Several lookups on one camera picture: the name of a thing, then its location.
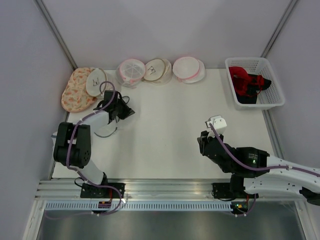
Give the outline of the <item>white mesh bag blue zipper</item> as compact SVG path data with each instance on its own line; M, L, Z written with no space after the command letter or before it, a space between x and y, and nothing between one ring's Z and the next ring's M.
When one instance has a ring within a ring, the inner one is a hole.
M96 130L94 134L99 138L109 138L116 132L125 130L130 124L131 121L129 119L120 119L116 117L108 125L104 125Z

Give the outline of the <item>red bra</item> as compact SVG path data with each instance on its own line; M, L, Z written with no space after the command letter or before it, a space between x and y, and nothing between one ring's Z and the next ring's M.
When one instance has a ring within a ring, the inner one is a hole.
M239 96L254 97L260 94L265 83L262 75L248 74L239 66L228 68L235 92Z

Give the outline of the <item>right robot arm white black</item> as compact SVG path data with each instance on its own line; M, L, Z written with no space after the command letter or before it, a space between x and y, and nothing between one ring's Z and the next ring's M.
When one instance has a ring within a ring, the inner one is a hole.
M228 192L247 195L295 195L320 204L320 170L292 163L254 147L231 147L223 135L203 131L197 138L200 154L230 174Z

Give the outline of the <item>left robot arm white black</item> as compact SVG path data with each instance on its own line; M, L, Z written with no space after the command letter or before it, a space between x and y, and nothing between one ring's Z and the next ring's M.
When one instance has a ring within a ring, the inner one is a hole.
M93 112L82 119L61 122L53 135L53 159L72 170L92 186L98 198L109 193L107 175L92 160L93 136L106 139L118 130L118 122L135 114L128 106L130 97L107 90Z

